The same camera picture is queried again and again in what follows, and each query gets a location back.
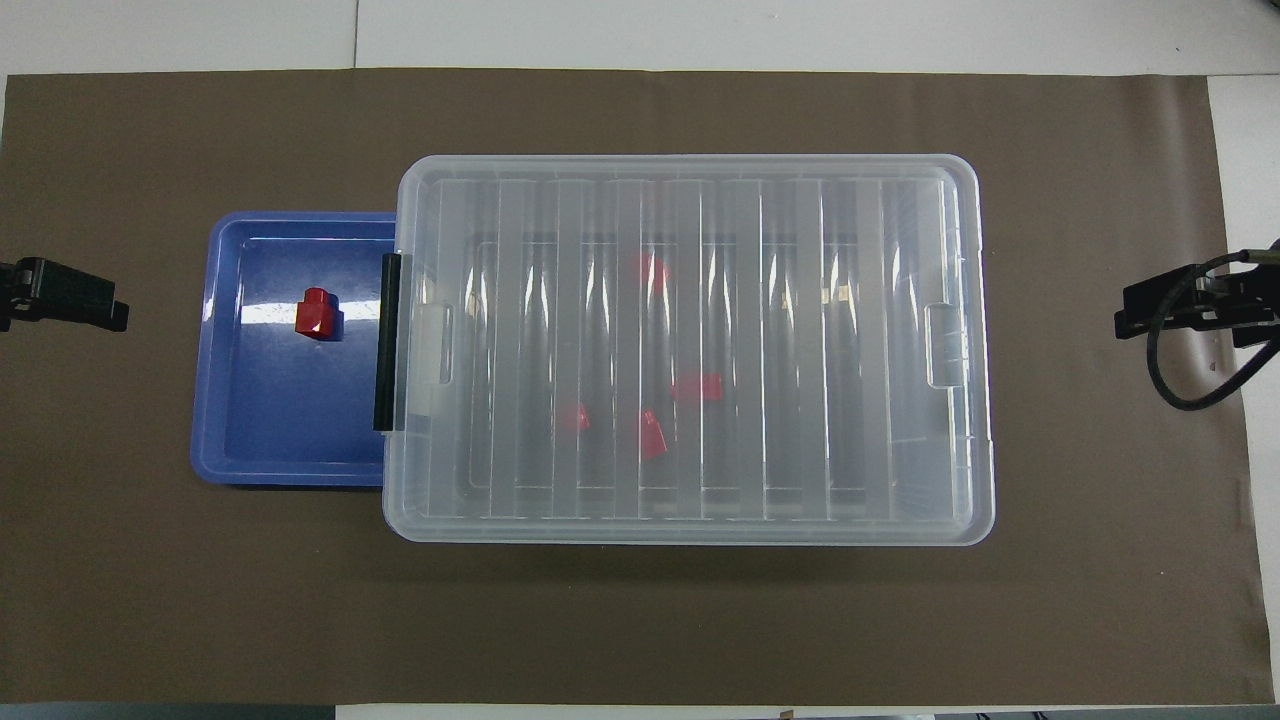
black latch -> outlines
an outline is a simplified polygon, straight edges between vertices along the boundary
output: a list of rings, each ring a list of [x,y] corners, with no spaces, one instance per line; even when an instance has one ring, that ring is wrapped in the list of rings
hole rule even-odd
[[[115,283],[44,258],[0,263],[0,332],[12,320],[67,320],[124,332],[129,306],[115,300]]]
[[[374,429],[394,430],[396,346],[399,329],[401,260],[396,252],[383,255],[381,314],[378,318],[378,375],[374,380]]]

brown paper surface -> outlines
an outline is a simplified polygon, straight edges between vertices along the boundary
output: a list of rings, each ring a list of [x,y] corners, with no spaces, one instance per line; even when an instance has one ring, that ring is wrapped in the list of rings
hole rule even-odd
[[[379,496],[187,460],[209,231],[392,210],[428,154],[954,152],[984,225],[972,548],[412,544]],[[1270,702],[1238,398],[1162,404],[1120,290],[1225,246],[1203,78],[338,70],[12,77],[0,259],[123,334],[0,336],[0,701]],[[1207,337],[1170,365],[1229,370]],[[1215,370],[1210,372],[1210,363]]]

black handle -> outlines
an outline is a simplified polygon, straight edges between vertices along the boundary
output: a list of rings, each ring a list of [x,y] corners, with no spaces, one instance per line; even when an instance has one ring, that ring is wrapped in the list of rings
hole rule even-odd
[[[374,429],[396,429],[396,336],[399,329],[401,255],[383,255],[381,314],[378,318],[378,379],[374,382]]]

plastic lid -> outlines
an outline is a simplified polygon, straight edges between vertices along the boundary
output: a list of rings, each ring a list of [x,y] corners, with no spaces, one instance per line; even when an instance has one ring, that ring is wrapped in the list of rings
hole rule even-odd
[[[950,155],[430,156],[384,510],[416,541],[966,544],[993,519]]]

black cable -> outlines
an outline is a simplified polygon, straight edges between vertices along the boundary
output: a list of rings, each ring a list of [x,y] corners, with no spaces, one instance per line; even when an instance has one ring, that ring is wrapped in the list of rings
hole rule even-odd
[[[1178,302],[1178,299],[1181,297],[1184,292],[1190,290],[1193,284],[1196,284],[1197,278],[1204,277],[1210,270],[1216,270],[1229,263],[1248,261],[1249,251],[1238,250],[1226,255],[1219,255],[1207,263],[1201,263],[1199,265],[1187,270],[1187,274],[1169,288],[1169,292],[1165,293],[1160,305],[1156,306],[1156,313],[1151,318],[1151,331],[1147,333],[1147,373],[1151,375],[1151,383],[1156,386],[1156,392],[1160,393],[1160,397],[1164,397],[1165,402],[1169,402],[1179,410],[1203,410],[1211,405],[1221,402],[1233,392],[1240,389],[1240,386],[1257,374],[1257,372],[1267,364],[1267,360],[1271,360],[1276,356],[1276,354],[1280,354],[1280,337],[1277,337],[1263,345],[1262,348],[1258,350],[1243,368],[1236,370],[1235,374],[1228,378],[1222,384],[1194,400],[1187,400],[1185,397],[1175,393],[1160,373],[1160,359],[1156,355],[1156,350],[1160,347],[1157,345],[1160,342],[1160,332],[1165,329],[1165,320],[1169,316],[1169,311],[1172,310],[1174,305]]]

